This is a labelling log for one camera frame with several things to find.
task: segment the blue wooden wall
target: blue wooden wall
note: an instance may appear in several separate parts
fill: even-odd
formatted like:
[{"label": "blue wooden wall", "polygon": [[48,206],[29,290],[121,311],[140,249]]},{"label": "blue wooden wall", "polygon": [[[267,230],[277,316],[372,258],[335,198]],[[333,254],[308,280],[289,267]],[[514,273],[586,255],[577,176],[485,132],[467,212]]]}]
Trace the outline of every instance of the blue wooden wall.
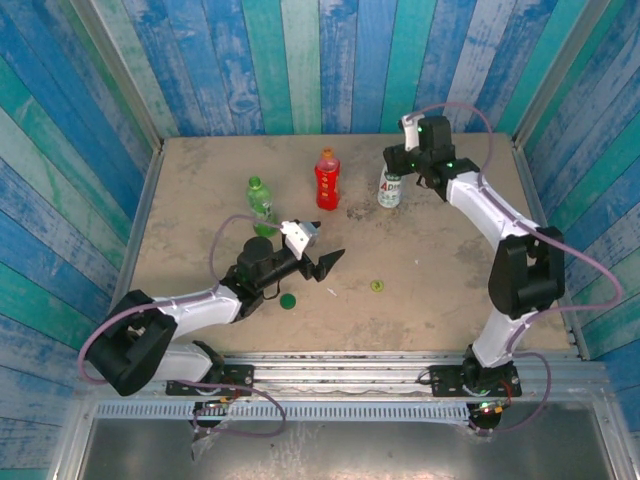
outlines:
[{"label": "blue wooden wall", "polygon": [[512,133],[585,4],[93,1],[165,138],[395,132],[446,100]]},{"label": "blue wooden wall", "polygon": [[[549,223],[625,288],[610,311],[580,312],[591,358],[604,360],[632,431],[640,431],[640,2],[612,0],[525,146]],[[613,288],[569,259],[576,304]]]},{"label": "blue wooden wall", "polygon": [[151,155],[69,0],[0,1],[0,479],[46,476]]}]

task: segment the tabletop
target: tabletop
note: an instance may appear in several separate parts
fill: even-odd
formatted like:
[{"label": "tabletop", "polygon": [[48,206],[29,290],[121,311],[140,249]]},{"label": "tabletop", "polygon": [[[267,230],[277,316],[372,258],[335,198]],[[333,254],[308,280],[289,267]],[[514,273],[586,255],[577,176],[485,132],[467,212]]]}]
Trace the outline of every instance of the tabletop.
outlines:
[{"label": "tabletop", "polygon": [[[458,158],[484,162],[486,135],[453,141]],[[249,213],[246,186],[258,175],[273,192],[280,221],[322,222],[312,260],[341,248],[346,253],[323,282],[298,274],[282,281],[282,294],[297,299],[292,310],[265,301],[250,317],[185,341],[203,340],[220,352],[464,350],[492,307],[487,282],[494,254],[461,212],[413,181],[397,208],[377,203],[382,151],[402,142],[396,134],[168,140],[131,288],[153,297],[210,287],[213,236],[230,215]],[[495,142],[488,181],[529,216],[509,139],[496,135]],[[342,198],[332,212],[315,203],[313,169],[327,146],[342,163]],[[225,230],[215,252],[219,276],[253,235],[250,222],[240,220]],[[280,248],[279,236],[273,241]],[[373,280],[384,283],[381,292],[372,290]],[[561,317],[541,319],[521,348],[569,349]]]}]

